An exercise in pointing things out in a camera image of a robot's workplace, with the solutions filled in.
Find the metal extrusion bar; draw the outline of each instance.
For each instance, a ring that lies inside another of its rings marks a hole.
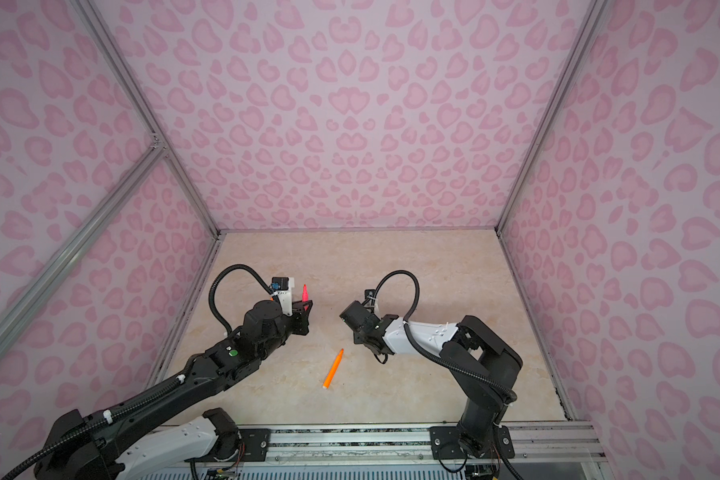
[[[493,226],[331,226],[321,232],[426,232],[438,230],[495,230]],[[315,233],[314,228],[256,228],[247,230],[221,229],[221,234],[302,234]]]
[[[266,462],[246,466],[437,465],[428,428],[453,425],[267,426],[272,434]],[[606,462],[603,447],[589,422],[503,425],[509,428],[512,437],[513,462]],[[471,459],[468,463],[489,461]]]
[[[574,82],[576,82],[576,76],[586,61],[586,56],[592,48],[596,34],[600,30],[600,26],[604,23],[606,12],[612,3],[613,0],[592,0],[592,3],[586,10],[584,21],[576,35],[573,47],[570,53],[568,53],[563,70],[550,97],[550,102],[547,104],[547,109],[541,117],[539,127],[531,139],[530,147],[528,148],[525,159],[523,159],[520,172],[512,184],[507,204],[501,211],[499,222],[496,225],[497,232],[504,230],[504,227],[507,225],[512,210],[518,202],[520,192],[525,186],[525,180],[528,177],[530,168],[536,162],[544,143],[547,141],[547,137],[552,131],[557,115],[563,110],[568,92],[570,92],[574,86]]]
[[[131,171],[99,203],[84,224],[48,260],[43,271],[28,285],[21,297],[0,315],[0,359],[19,339],[38,311],[66,280],[67,275],[86,255],[105,231],[120,208],[139,188],[165,151],[157,142],[139,159]]]
[[[176,352],[176,349],[179,348],[179,343],[186,330],[186,326],[190,322],[195,308],[197,308],[200,294],[202,293],[202,289],[208,279],[209,272],[213,266],[213,262],[216,260],[216,255],[219,253],[219,248],[223,241],[224,235],[216,239],[211,239],[211,245],[208,246],[208,251],[202,261],[202,265],[195,274],[195,279],[190,285],[181,309],[179,309],[179,312],[176,314],[176,319],[173,321],[173,325],[168,332],[166,340],[163,342],[163,346],[157,353],[152,371],[147,377],[144,386],[145,389],[162,382],[170,373],[168,369],[170,368],[171,360],[173,360],[173,354]]]
[[[142,477],[141,480],[191,480],[187,464],[164,468]],[[212,464],[198,464],[198,475],[202,478],[206,467]],[[245,462],[236,469],[237,474],[226,472],[225,477],[237,480],[465,480],[464,471],[448,473],[439,464],[434,465],[341,465],[331,466],[270,466]]]
[[[530,322],[530,329],[534,332],[534,335],[536,336],[536,342],[541,349],[541,356],[547,363],[547,371],[550,374],[552,385],[557,392],[557,397],[560,399],[560,405],[563,407],[566,418],[576,419],[576,408],[574,408],[574,404],[568,397],[568,392],[563,386],[562,377],[560,376],[560,372],[557,371],[557,364],[551,359],[549,345],[547,344],[544,336],[541,334],[541,331],[539,330],[539,324],[534,316],[534,312],[530,308],[530,297],[528,296],[528,292],[525,291],[525,287],[518,278],[518,268],[512,262],[512,257],[509,255],[509,251],[507,250],[507,244],[504,236],[501,235],[500,232],[497,232],[497,234],[499,239],[499,245],[501,245],[501,251],[504,252],[504,258],[506,259],[507,265],[509,266],[509,272],[512,275],[512,280],[514,281],[515,288],[518,289],[518,293],[520,294],[520,300],[522,300],[523,307],[525,308],[525,313],[528,316],[528,321]]]
[[[144,123],[146,128],[152,132],[152,136],[155,140],[162,141],[168,147],[168,165],[171,167],[174,175],[178,178],[182,190],[184,190],[184,193],[189,198],[192,207],[202,218],[206,228],[210,230],[213,236],[217,236],[219,233],[219,227],[216,225],[216,222],[208,211],[208,207],[202,201],[202,197],[198,193],[197,188],[195,188],[195,185],[187,175],[178,155],[176,155],[173,145],[170,143],[168,135],[166,135],[166,132],[160,125],[160,122],[157,120],[157,116],[155,116],[152,111],[149,101],[146,100],[146,96],[139,88],[136,76],[131,71],[128,63],[124,60],[124,56],[117,47],[114,36],[106,26],[104,18],[101,16],[94,0],[69,0],[69,2],[77,11],[94,42],[96,42],[96,46],[98,46],[99,51],[104,56],[104,59],[110,66],[110,69],[117,78],[117,81],[120,82],[120,86],[123,87],[125,95],[134,105],[141,121]]]

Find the aluminum frame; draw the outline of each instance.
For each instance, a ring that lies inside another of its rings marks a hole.
[[[538,322],[536,322],[534,317],[534,312],[530,308],[530,297],[528,296],[528,292],[525,291],[523,283],[521,283],[520,279],[518,278],[518,268],[512,263],[512,257],[509,255],[509,251],[507,250],[507,245],[504,241],[504,238],[502,237],[500,232],[497,232],[496,234],[498,236],[499,245],[501,245],[501,251],[504,253],[504,258],[507,261],[509,272],[512,275],[512,281],[514,282],[515,288],[518,289],[520,301],[522,301],[523,308],[525,308],[525,314],[528,316],[530,329],[534,332],[534,335],[536,336],[536,342],[541,349],[541,356],[547,363],[547,371],[550,374],[552,386],[554,386],[555,392],[557,393],[557,398],[560,400],[560,406],[563,407],[563,413],[565,414],[566,418],[577,420],[578,418],[576,418],[575,415],[576,408],[574,408],[574,403],[570,400],[570,397],[568,396],[568,392],[563,385],[563,377],[560,376],[560,372],[557,370],[557,364],[552,361],[552,354],[550,352],[549,344],[544,338],[544,335],[541,334]]]
[[[541,117],[541,122],[539,122],[539,126],[530,141],[530,147],[525,155],[525,159],[523,159],[520,172],[512,184],[507,204],[501,211],[499,222],[496,225],[497,232],[503,231],[504,227],[507,225],[507,222],[512,215],[512,211],[518,202],[520,193],[525,187],[530,168],[536,163],[536,160],[542,151],[542,146],[547,141],[549,133],[552,131],[552,127],[554,126],[557,117],[563,110],[568,93],[573,88],[576,78],[586,61],[586,56],[592,49],[595,37],[604,24],[605,17],[607,16],[606,14],[613,3],[614,0],[592,0],[592,3],[590,3],[588,9],[586,10],[584,21],[576,34],[573,47],[568,53],[568,57],[563,64],[563,70],[560,72],[560,77],[555,84],[550,101],[547,104],[547,108],[544,110],[544,114]]]
[[[326,228],[221,229],[221,234],[314,234],[315,232],[429,232],[439,230],[495,230],[495,226],[329,226]]]
[[[173,148],[170,138],[166,135],[160,122],[157,120],[149,102],[146,100],[144,92],[141,91],[136,76],[131,71],[130,66],[125,61],[120,48],[115,42],[112,32],[106,25],[104,18],[101,16],[94,0],[69,0],[69,4],[77,11],[80,19],[90,33],[92,39],[104,56],[104,59],[110,66],[110,70],[123,87],[125,95],[134,105],[139,119],[152,134],[155,141],[162,142],[168,150],[168,165],[173,174],[179,181],[179,186],[184,190],[184,194],[192,204],[192,207],[202,218],[202,222],[211,232],[211,235],[217,237],[219,235],[219,227],[213,219],[208,206],[202,201],[200,193],[190,180],[185,168],[183,167],[176,150]]]
[[[266,463],[340,465],[368,463],[438,464],[432,457],[429,427],[446,424],[268,426]],[[514,462],[606,462],[589,422],[504,422],[515,450]],[[488,463],[490,460],[470,460]]]
[[[187,291],[184,303],[179,309],[176,319],[173,321],[173,325],[168,331],[168,336],[163,342],[163,346],[157,353],[157,358],[152,365],[152,370],[146,378],[144,389],[148,389],[155,384],[162,382],[169,375],[169,368],[173,360],[173,355],[176,353],[176,349],[179,348],[179,344],[181,343],[181,339],[186,331],[186,327],[189,325],[192,314],[197,308],[197,303],[200,301],[200,294],[208,281],[208,276],[214,262],[216,261],[216,256],[219,254],[219,249],[224,241],[224,237],[225,234],[221,234],[218,238],[212,239],[212,243],[208,247],[208,252],[206,252],[202,265],[197,271],[197,274],[195,274],[195,279],[192,281],[192,285]]]
[[[21,297],[0,314],[0,360],[21,337],[50,296],[67,279],[77,262],[96,243],[110,221],[138,190],[161,158],[167,159],[167,154],[162,143],[157,141],[99,203],[84,224],[48,260],[43,271],[27,286]]]

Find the robotic arm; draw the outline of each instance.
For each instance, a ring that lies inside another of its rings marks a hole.
[[[378,292],[394,275],[406,275],[413,280],[413,305],[403,318],[397,315],[379,318]],[[468,398],[456,427],[458,444],[465,454],[484,458],[498,443],[501,419],[509,404],[517,399],[511,388],[523,360],[475,316],[440,325],[409,321],[418,305],[418,296],[416,277],[406,270],[396,270],[386,275],[374,290],[366,290],[363,303],[352,302],[340,317],[352,329],[355,344],[365,345],[380,363],[386,363],[389,355],[417,352],[448,368]],[[482,351],[478,359],[470,354],[472,350]]]
[[[232,330],[214,302],[226,274],[246,270],[272,297],[257,302],[241,326]],[[293,278],[275,277],[267,285],[250,267],[225,269],[211,285],[209,303],[228,335],[203,353],[192,355],[184,369],[133,398],[82,417],[75,409],[53,424],[43,450],[14,468],[16,478],[36,464],[38,480],[127,480],[139,478],[184,458],[227,460],[240,455],[241,437],[220,408],[183,426],[147,435],[204,398],[223,392],[259,369],[261,362],[288,337],[309,332],[312,302],[292,302]]]

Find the white robotic arm segment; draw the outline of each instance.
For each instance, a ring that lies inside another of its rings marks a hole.
[[[411,333],[416,343],[434,355],[440,355],[443,344],[452,339],[458,331],[456,323],[408,322],[408,324],[410,325]],[[413,353],[418,355],[418,352],[413,348],[413,345],[411,345],[411,342],[405,335],[402,318],[393,320],[392,323],[389,324],[384,334],[384,343],[386,343],[394,353]]]
[[[117,480],[136,480],[184,458],[205,456],[218,439],[213,423],[204,417],[144,436],[118,457],[125,469]]]
[[[282,308],[282,313],[286,316],[293,315],[292,310],[292,302],[293,302],[293,286],[296,284],[296,280],[292,276],[288,277],[276,277],[273,278],[273,280],[278,280],[278,282],[273,282],[272,287],[275,289],[275,293],[272,294],[272,296],[277,296],[277,299],[280,301],[280,307]]]

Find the beige floor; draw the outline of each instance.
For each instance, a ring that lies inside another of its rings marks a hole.
[[[475,315],[512,346],[524,361],[515,391],[518,401],[506,420],[563,420],[528,318],[492,230],[379,231],[228,234],[211,279],[230,264],[248,264],[265,281],[294,276],[307,284],[315,301],[310,333],[291,336],[261,369],[237,386],[199,402],[170,424],[187,422],[208,408],[224,407],[239,424],[366,422],[455,422],[466,396],[448,372],[413,355],[391,356],[380,365],[364,346],[352,343],[338,314],[365,288],[396,269],[413,272],[422,298],[412,319],[458,322]],[[224,335],[203,290],[196,312],[173,359],[178,371],[186,358]],[[402,315],[410,306],[410,279],[397,276],[380,295],[382,314]],[[266,298],[245,272],[221,283],[216,303],[232,326]],[[322,382],[340,349],[344,358],[330,389]]]

